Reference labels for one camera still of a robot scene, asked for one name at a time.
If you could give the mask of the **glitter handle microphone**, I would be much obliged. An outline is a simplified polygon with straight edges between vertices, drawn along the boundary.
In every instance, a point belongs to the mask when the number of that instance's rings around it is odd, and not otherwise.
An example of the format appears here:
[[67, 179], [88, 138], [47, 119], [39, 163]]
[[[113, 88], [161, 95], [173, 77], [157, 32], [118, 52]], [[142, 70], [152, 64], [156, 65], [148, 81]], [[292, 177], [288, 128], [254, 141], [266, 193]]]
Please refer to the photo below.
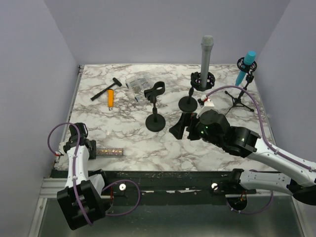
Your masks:
[[97, 148], [96, 155], [100, 157], [121, 157], [123, 148]]

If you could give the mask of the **black round-base mic stand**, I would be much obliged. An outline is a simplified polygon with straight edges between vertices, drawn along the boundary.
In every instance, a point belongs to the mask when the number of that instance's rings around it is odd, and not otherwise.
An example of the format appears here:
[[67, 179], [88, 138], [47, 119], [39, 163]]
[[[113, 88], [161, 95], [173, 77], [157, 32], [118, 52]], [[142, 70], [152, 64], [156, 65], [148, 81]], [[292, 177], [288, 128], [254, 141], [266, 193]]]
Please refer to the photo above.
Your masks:
[[158, 113], [156, 102], [159, 95], [164, 94], [165, 83], [158, 81], [150, 89], [144, 91], [145, 98], [153, 104], [152, 114], [146, 118], [145, 126], [151, 132], [160, 132], [165, 127], [165, 118]]

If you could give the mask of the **tall grey microphone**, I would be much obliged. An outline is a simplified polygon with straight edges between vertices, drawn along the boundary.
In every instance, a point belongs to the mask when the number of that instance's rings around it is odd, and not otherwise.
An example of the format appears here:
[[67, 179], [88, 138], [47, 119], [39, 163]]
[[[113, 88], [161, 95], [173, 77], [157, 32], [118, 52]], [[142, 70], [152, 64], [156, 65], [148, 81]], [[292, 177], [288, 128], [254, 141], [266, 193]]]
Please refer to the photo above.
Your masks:
[[210, 55], [211, 55], [213, 45], [214, 45], [213, 36], [203, 36], [202, 41], [201, 41], [202, 57], [201, 57], [201, 71], [200, 71], [201, 87], [203, 90], [206, 90], [208, 69], [210, 65]]

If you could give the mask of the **blue microphone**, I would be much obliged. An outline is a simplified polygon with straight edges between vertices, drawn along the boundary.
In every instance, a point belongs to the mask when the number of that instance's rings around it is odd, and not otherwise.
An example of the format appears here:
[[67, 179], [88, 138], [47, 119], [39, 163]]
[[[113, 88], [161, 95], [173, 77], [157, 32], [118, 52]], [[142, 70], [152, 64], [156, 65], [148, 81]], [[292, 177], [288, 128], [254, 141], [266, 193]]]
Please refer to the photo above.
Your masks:
[[238, 60], [237, 67], [239, 68], [240, 72], [237, 76], [235, 86], [239, 86], [242, 83], [246, 74], [256, 70], [257, 63], [255, 61], [255, 58], [256, 58], [256, 52], [248, 51], [244, 57]]

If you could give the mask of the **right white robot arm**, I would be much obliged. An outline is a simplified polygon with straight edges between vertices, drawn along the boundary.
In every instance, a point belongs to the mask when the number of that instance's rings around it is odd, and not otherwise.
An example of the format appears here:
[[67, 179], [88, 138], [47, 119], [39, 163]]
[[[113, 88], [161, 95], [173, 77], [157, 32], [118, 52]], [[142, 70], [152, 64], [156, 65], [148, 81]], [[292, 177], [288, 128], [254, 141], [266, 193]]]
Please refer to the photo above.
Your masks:
[[266, 142], [263, 136], [240, 126], [231, 126], [223, 114], [209, 110], [202, 115], [183, 112], [179, 121], [169, 129], [178, 140], [188, 131], [191, 141], [203, 140], [221, 148], [226, 153], [263, 163], [273, 172], [242, 171], [227, 181], [228, 190], [234, 194], [241, 190], [261, 189], [293, 196], [308, 204], [316, 203], [316, 164], [299, 158]]

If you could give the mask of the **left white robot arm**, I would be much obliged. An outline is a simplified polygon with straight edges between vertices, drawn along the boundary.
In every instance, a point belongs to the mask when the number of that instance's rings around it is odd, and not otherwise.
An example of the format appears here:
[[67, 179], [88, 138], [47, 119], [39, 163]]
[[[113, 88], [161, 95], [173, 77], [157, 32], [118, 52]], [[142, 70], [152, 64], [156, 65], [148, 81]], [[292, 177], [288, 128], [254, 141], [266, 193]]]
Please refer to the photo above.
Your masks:
[[68, 157], [69, 170], [66, 185], [57, 192], [57, 201], [71, 230], [105, 217], [111, 204], [101, 199], [109, 191], [106, 174], [99, 169], [88, 173], [88, 160], [96, 158], [96, 142], [89, 140], [84, 123], [69, 126], [71, 136], [61, 146]]

